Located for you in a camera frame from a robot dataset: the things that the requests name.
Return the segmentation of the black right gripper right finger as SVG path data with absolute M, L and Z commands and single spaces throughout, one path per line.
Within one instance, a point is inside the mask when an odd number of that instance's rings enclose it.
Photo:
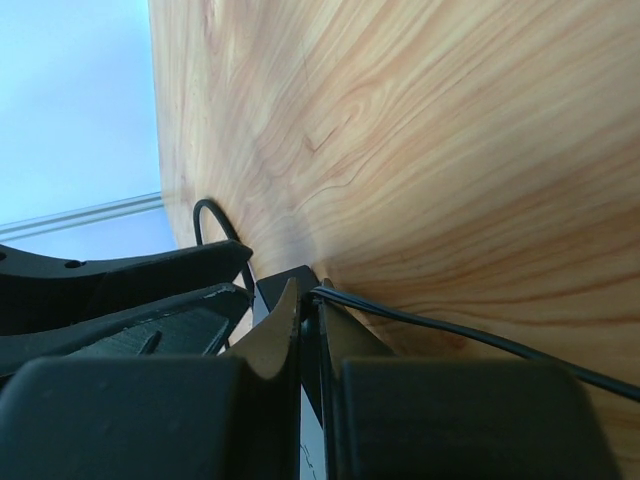
M 508 361 L 400 358 L 352 310 L 441 330 Z M 584 392 L 637 400 L 636 385 L 474 328 L 405 313 L 329 285 L 317 332 L 331 479 L 616 479 Z

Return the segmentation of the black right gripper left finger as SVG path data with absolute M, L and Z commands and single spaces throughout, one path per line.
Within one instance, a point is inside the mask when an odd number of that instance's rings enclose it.
M 222 351 L 36 358 L 1 393 L 5 479 L 295 479 L 299 286 Z

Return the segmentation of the black network switch box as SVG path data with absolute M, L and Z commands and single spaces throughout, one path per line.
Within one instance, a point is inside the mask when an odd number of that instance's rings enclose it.
M 273 311 L 291 278 L 297 281 L 300 296 L 319 285 L 315 273 L 307 265 L 257 280 L 254 327 Z M 311 310 L 303 309 L 300 339 L 300 479 L 327 479 L 318 354 L 316 320 Z

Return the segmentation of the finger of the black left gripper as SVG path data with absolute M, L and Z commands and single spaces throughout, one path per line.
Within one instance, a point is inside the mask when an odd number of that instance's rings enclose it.
M 252 250 L 233 240 L 79 261 L 1 247 L 3 320 L 88 320 L 233 281 Z
M 222 283 L 83 321 L 1 338 L 1 376 L 49 356 L 214 355 L 253 303 L 253 295 Z

